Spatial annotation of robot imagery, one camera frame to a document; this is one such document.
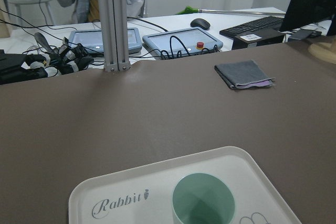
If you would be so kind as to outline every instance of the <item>wooden base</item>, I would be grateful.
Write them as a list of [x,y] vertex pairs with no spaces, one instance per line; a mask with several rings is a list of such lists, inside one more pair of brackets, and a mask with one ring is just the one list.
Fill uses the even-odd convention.
[[320,60],[336,64],[336,39],[333,43],[315,43],[310,45],[308,51]]
[[[4,0],[0,0],[0,8],[6,10]],[[7,13],[0,10],[0,19],[11,22]],[[0,23],[0,38],[8,38],[11,36],[12,26],[9,24]]]

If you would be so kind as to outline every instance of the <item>tray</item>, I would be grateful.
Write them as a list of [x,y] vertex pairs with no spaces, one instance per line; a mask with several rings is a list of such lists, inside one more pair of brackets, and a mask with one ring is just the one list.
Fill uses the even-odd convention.
[[172,191],[191,173],[228,186],[232,224],[301,223],[252,157],[227,146],[87,179],[70,195],[69,224],[172,224]]

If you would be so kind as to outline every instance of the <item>green object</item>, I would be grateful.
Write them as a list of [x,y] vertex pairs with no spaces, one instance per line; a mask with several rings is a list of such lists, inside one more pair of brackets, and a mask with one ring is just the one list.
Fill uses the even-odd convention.
[[230,189],[204,173],[181,179],[174,189],[172,204],[174,224],[229,224],[235,213]]
[[198,9],[192,8],[191,6],[187,6],[183,11],[176,13],[176,14],[180,15],[180,14],[190,14],[190,13],[198,13]]

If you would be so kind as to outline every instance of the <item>computer mouse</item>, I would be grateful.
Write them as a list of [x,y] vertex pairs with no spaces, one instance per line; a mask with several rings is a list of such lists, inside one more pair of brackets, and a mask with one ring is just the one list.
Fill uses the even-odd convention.
[[208,30],[210,28],[210,23],[202,18],[196,18],[190,23],[191,27],[200,27],[203,30]]

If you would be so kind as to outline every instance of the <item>keyboard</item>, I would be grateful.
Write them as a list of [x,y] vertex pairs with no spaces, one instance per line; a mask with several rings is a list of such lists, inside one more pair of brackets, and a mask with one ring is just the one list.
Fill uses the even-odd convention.
[[283,18],[268,16],[238,26],[223,29],[219,31],[219,34],[226,37],[234,38],[237,35],[245,33],[247,31],[257,31],[265,28],[279,29],[282,21]]

